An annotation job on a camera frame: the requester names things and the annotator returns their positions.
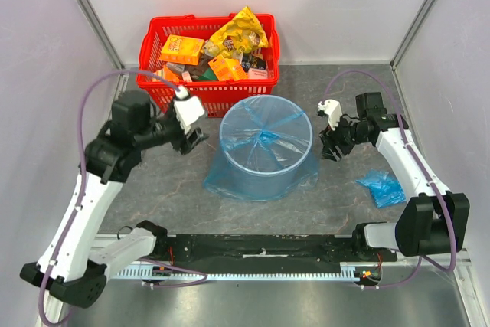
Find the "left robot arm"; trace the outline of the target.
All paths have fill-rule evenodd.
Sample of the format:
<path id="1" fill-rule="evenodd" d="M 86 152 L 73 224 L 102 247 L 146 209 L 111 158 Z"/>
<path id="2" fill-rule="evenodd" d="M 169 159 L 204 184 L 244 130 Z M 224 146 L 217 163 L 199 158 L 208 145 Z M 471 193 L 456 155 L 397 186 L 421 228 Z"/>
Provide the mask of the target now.
<path id="1" fill-rule="evenodd" d="M 83 147 L 73 197 L 57 232 L 41 258 L 26 263 L 20 277 L 69 306 L 88 308 L 119 271 L 143 257 L 168 253 L 168 232 L 141 221 L 123 239 L 93 252 L 92 243 L 109 206 L 141 163 L 145 150 L 171 144 L 188 154 L 207 135 L 197 126 L 207 115 L 197 96 L 181 88 L 163 116 L 148 94 L 130 90 L 111 107 L 96 138 Z"/>

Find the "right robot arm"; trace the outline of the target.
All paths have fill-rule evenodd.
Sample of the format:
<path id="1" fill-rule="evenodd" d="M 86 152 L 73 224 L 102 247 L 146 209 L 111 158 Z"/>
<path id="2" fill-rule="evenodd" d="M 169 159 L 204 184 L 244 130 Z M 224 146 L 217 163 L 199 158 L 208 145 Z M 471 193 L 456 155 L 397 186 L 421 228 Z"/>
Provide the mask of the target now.
<path id="1" fill-rule="evenodd" d="M 469 199 L 441 182 L 415 146 L 403 117 L 388 113 L 380 93 L 356 97 L 357 117 L 349 119 L 337 100 L 318 104 L 319 116 L 328 120 L 321 131 L 322 157 L 338 161 L 356 145 L 370 143 L 387 160 L 407 200 L 395 223 L 362 226 L 352 255 L 371 259 L 378 248 L 399 250 L 404 256 L 458 253 L 463 246 L 469 216 Z"/>

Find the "blue trash bag roll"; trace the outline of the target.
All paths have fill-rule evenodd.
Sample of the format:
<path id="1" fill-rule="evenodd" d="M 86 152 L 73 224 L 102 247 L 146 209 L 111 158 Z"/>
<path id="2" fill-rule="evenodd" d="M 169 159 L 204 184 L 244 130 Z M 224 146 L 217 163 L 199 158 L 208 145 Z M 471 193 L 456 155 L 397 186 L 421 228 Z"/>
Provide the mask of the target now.
<path id="1" fill-rule="evenodd" d="M 389 172 L 370 170 L 356 182 L 369 190 L 377 208 L 387 208 L 406 201 L 399 181 Z"/>

